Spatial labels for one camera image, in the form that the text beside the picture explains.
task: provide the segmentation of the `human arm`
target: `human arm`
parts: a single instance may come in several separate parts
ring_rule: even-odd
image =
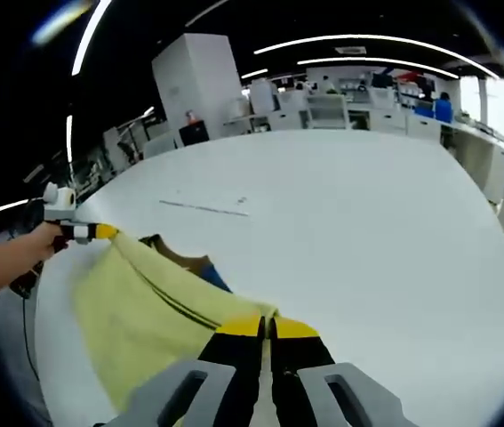
[[[43,222],[24,236],[0,243],[0,289],[52,257],[54,239],[61,235],[59,226]]]

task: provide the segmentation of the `black ceiling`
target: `black ceiling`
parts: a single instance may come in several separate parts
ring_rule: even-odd
[[[28,42],[44,17],[64,3],[0,3],[0,203],[24,196],[21,179],[65,150],[67,114],[74,115],[73,146],[79,156],[98,143],[109,127],[151,105],[158,112],[150,62],[183,32],[227,35],[240,74],[260,68],[269,68],[273,75],[297,71],[298,60],[338,56],[333,48],[346,45],[364,45],[368,56],[434,67],[452,59],[407,44],[361,40],[253,54],[271,44],[331,34],[401,36],[466,56],[488,53],[481,37],[450,2],[229,0],[186,28],[187,21],[215,0],[113,0],[94,34],[82,72],[70,77],[93,8],[46,47],[34,48]]]

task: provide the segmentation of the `window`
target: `window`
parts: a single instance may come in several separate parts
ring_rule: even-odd
[[[461,109],[475,120],[481,120],[481,95],[479,80],[473,76],[462,77],[459,81]]]
[[[504,136],[504,78],[487,78],[487,124]]]

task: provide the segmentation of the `round white table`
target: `round white table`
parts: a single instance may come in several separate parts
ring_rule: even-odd
[[[504,401],[504,232],[439,145],[324,130],[212,141],[141,162],[77,218],[209,254],[235,293],[313,326],[421,427],[484,425]],[[57,427],[116,415],[70,301],[107,244],[71,245],[38,289],[38,370]]]

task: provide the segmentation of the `yellow towel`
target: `yellow towel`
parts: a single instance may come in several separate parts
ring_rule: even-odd
[[[74,307],[97,375],[118,411],[130,392],[179,359],[196,359],[214,329],[276,308],[204,282],[123,233],[76,285]]]

